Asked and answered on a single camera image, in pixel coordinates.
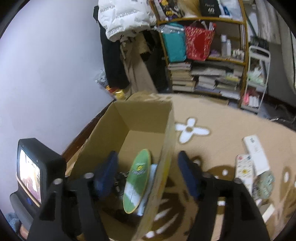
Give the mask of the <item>black paper bag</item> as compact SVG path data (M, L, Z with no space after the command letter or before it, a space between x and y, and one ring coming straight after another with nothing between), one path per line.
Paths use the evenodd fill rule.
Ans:
M219 17L221 11L217 0L199 0L202 16Z

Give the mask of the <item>white puffer jacket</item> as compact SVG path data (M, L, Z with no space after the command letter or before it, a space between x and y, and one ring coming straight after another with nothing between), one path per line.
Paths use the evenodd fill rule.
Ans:
M124 41L157 23L149 1L98 1L98 20L111 42Z

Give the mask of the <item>cream small box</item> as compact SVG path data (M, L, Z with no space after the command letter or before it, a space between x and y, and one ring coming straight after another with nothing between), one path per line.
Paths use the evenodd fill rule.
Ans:
M263 221L266 223L269 218L273 215L275 207L272 203L264 204L260 206L259 211L261 213Z

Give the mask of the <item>teal cartoon earbud case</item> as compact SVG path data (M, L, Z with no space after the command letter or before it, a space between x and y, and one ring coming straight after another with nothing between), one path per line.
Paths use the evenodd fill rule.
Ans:
M257 176L252 187L252 197L254 200L269 199L273 188L275 178L271 171L266 171Z

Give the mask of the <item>cardboard box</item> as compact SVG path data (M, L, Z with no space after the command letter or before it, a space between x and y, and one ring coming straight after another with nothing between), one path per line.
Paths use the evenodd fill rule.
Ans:
M135 224L103 213L102 221L113 240L139 240L152 226L169 175L175 145L175 120L171 101L118 100L101 117L82 146L70 178L79 178L102 163L111 151L118 153L118 171L127 172L141 150L156 164L152 190L143 216Z

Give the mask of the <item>flat white rectangular device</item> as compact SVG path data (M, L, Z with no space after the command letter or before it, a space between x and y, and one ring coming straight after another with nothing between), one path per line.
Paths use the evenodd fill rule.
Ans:
M244 137L243 142L245 144L248 154L250 154L251 159L253 160L256 176L259 176L262 173L269 171L269 161L267 159L267 156L258 136L251 135Z

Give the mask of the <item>teal bag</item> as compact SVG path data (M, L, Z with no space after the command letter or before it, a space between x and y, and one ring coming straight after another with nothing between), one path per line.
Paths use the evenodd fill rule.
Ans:
M185 27L178 23L159 26L163 36L166 53L170 63L183 62L186 59Z

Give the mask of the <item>white remote control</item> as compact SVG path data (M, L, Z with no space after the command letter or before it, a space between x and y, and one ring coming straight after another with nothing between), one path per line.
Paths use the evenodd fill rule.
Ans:
M254 167L250 155L241 154L236 157L235 178L239 178L252 195Z

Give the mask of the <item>stack of books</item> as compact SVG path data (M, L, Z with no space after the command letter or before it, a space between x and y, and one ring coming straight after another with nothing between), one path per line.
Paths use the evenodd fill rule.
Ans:
M168 64L172 90L182 92L193 92L196 80L191 74L191 62L176 62Z
M194 90L234 100L240 100L244 66L223 61L194 61L190 74Z

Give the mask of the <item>yellow wooden shelf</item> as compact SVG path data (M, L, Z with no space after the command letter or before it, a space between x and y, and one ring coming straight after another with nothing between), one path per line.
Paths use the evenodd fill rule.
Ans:
M187 92L240 101L248 35L242 1L150 1L169 84Z

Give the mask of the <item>blonde wig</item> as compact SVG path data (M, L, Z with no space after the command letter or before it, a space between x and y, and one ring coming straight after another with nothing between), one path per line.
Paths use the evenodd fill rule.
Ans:
M199 0L178 0L178 6L182 10L184 18L202 16Z

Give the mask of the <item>right stack of books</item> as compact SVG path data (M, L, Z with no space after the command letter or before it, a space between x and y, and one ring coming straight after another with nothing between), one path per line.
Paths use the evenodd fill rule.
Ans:
M244 66L223 61L194 61L190 74L194 90L234 100L240 100Z

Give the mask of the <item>white metal cart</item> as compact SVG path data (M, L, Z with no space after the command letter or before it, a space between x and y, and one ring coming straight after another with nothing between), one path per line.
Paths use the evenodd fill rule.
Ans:
M246 85L240 107L258 114L267 90L271 56L268 50L251 45L248 57Z

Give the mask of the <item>beige patterned rug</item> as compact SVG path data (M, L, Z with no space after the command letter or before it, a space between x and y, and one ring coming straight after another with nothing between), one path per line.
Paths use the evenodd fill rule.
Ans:
M234 177L235 159L246 153L243 138L257 135L275 177L271 196L265 201L274 206L266 222L267 230L272 240L283 234L295 213L294 131L208 97L140 92L133 94L131 100L171 101L177 123L194 118L196 124L208 128L208 136L192 135L186 143L177 141L175 150L186 151L191 160L201 163L204 171L223 180ZM172 164L159 212L144 240L185 240L196 210L176 164Z

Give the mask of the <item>black hanging coat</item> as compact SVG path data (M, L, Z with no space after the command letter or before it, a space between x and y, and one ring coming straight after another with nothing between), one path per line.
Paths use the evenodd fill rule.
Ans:
M107 39L106 30L98 20L99 6L93 10L93 18L100 27L100 41L106 78L110 88L126 89L130 82L126 76L124 64L120 58L120 42L112 42Z

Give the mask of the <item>red gift bag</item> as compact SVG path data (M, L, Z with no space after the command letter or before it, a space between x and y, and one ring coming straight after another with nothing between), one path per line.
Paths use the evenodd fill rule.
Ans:
M216 24L209 23L208 28L185 26L186 55L194 61L205 61L211 50Z

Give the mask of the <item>left stack of books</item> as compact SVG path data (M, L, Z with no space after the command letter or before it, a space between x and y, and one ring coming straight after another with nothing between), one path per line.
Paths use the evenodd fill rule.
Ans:
M191 74L191 62L176 62L168 64L172 90L182 92L193 92L196 80Z

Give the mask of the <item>beige trench coat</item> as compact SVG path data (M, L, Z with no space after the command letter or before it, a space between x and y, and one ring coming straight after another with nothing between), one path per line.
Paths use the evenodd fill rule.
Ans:
M136 38L129 38L122 42L120 51L120 58L129 81L128 86L124 89L125 93L129 95L142 91L158 93L151 75L140 56Z

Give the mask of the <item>black keys bunch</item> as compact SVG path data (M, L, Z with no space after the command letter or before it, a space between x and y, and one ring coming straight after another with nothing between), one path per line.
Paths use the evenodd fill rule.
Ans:
M126 179L128 177L128 173L118 172L114 177L114 184L112 186L112 192L115 196L121 197L124 194Z

